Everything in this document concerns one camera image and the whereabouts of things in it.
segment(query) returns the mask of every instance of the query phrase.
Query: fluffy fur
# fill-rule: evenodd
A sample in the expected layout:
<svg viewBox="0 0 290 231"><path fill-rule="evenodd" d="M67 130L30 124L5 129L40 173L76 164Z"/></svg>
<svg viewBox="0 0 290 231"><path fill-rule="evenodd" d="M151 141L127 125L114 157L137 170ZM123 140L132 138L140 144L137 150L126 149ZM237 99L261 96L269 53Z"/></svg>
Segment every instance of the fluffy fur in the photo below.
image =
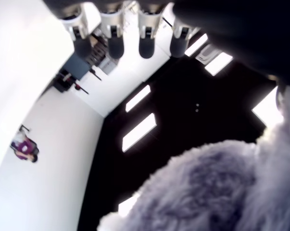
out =
<svg viewBox="0 0 290 231"><path fill-rule="evenodd" d="M111 231L290 231L290 87L281 105L284 122L257 145L225 141L173 158Z"/></svg>

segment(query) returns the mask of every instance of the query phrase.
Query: white wall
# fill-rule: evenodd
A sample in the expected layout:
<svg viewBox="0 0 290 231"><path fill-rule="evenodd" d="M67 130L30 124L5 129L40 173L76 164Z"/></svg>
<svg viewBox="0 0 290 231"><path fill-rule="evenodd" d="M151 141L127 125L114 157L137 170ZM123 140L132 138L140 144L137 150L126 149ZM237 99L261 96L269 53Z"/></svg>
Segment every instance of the white wall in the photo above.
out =
<svg viewBox="0 0 290 231"><path fill-rule="evenodd" d="M38 161L0 167L0 231L75 231L103 118L71 92L47 92L24 121Z"/></svg>
<svg viewBox="0 0 290 231"><path fill-rule="evenodd" d="M0 1L0 164L19 124L73 52L41 0Z"/></svg>

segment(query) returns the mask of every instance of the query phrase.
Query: ceiling light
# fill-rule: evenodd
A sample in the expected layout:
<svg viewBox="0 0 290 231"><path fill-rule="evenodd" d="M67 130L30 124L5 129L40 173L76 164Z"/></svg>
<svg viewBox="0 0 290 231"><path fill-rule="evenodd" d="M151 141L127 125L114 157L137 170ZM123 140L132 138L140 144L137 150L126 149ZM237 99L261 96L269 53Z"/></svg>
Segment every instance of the ceiling light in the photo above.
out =
<svg viewBox="0 0 290 231"><path fill-rule="evenodd" d="M150 86L145 86L143 90L141 90L126 104L126 112L130 111L136 104L138 104L143 98L145 98L146 95L150 93L150 91Z"/></svg>
<svg viewBox="0 0 290 231"><path fill-rule="evenodd" d="M147 118L140 122L133 130L131 130L122 140L122 151L125 152L133 144L143 138L156 126L154 113L151 113Z"/></svg>
<svg viewBox="0 0 290 231"><path fill-rule="evenodd" d="M126 217L129 214L132 207L134 206L134 204L136 203L138 198L139 198L139 194L137 193L134 196L127 199L126 201L123 201L122 203L120 203L118 206L118 214L123 218Z"/></svg>
<svg viewBox="0 0 290 231"><path fill-rule="evenodd" d="M225 66L232 61L232 56L225 52L220 53L215 59L213 59L204 68L213 76L219 73Z"/></svg>
<svg viewBox="0 0 290 231"><path fill-rule="evenodd" d="M207 34L201 36L196 42L194 42L186 51L187 56L191 56L195 53L206 41L208 40Z"/></svg>
<svg viewBox="0 0 290 231"><path fill-rule="evenodd" d="M254 107L252 112L267 126L272 127L277 123L283 121L283 116L276 106L276 91L274 88L257 106Z"/></svg>

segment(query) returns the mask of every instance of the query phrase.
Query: person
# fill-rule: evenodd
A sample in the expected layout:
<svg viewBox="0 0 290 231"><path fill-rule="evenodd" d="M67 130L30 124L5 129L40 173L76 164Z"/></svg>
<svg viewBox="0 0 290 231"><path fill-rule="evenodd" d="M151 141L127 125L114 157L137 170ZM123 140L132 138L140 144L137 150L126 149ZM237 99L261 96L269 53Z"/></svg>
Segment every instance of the person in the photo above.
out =
<svg viewBox="0 0 290 231"><path fill-rule="evenodd" d="M38 156L35 154L24 154L20 151L15 151L15 154L18 158L23 160L29 160L32 163L35 163L38 161Z"/></svg>
<svg viewBox="0 0 290 231"><path fill-rule="evenodd" d="M21 160L29 160L33 163L37 162L38 156L34 154L35 146L32 141L25 135L24 130L16 133L12 145L15 149L15 155Z"/></svg>

